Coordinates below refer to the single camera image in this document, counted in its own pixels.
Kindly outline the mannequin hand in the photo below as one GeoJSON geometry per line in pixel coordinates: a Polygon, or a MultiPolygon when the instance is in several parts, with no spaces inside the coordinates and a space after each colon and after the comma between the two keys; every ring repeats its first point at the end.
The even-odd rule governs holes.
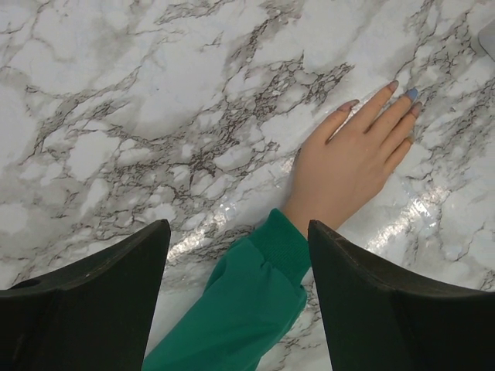
{"type": "Polygon", "coordinates": [[[343,104],[305,140],[282,208],[302,235],[312,220],[342,226],[383,189],[409,152],[422,105],[415,88],[392,101],[397,88],[390,82],[358,111],[356,100],[343,104]]]}

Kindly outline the green jacket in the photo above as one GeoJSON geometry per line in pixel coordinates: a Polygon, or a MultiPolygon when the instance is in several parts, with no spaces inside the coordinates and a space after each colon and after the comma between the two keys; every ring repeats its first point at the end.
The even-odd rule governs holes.
{"type": "Polygon", "coordinates": [[[221,257],[144,370],[254,370],[306,306],[306,238],[278,209],[221,257]]]}

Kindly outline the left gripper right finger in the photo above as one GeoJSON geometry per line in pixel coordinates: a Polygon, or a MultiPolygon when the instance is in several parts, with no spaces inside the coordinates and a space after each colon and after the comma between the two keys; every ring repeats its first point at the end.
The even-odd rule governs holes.
{"type": "Polygon", "coordinates": [[[334,370],[492,370],[494,295],[408,271],[319,221],[309,252],[334,370]]]}

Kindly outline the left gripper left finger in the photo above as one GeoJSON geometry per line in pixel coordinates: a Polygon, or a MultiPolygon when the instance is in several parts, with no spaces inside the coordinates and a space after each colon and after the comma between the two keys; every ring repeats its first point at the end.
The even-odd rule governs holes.
{"type": "Polygon", "coordinates": [[[157,220],[1,292],[3,370],[140,370],[169,249],[157,220]]]}

